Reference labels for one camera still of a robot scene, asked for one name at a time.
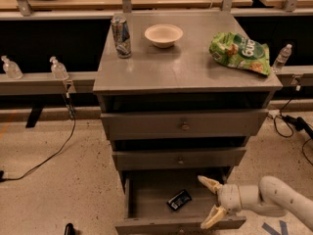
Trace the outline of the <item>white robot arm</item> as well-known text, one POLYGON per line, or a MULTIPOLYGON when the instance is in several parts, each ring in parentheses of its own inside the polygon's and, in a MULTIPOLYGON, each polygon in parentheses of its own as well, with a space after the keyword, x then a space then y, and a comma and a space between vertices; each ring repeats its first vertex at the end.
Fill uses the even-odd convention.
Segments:
POLYGON ((290 212, 313 231, 313 201, 277 177, 264 176, 257 185, 221 184, 203 175, 198 176, 198 181, 217 196, 219 203, 212 207, 201 229, 211 228, 227 213, 246 210, 272 217, 290 212))

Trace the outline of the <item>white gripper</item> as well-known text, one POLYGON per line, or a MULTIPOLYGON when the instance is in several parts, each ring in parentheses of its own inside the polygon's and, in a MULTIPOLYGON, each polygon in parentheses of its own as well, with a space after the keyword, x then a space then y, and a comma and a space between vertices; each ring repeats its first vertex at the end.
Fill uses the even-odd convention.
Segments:
POLYGON ((235 184, 222 184, 212 178, 203 175, 198 176, 198 181, 205 186, 210 192, 218 195, 218 202, 221 207, 214 205, 208 217, 201 223, 201 229, 209 229, 221 219, 227 212, 240 212, 242 203, 239 187, 235 184))

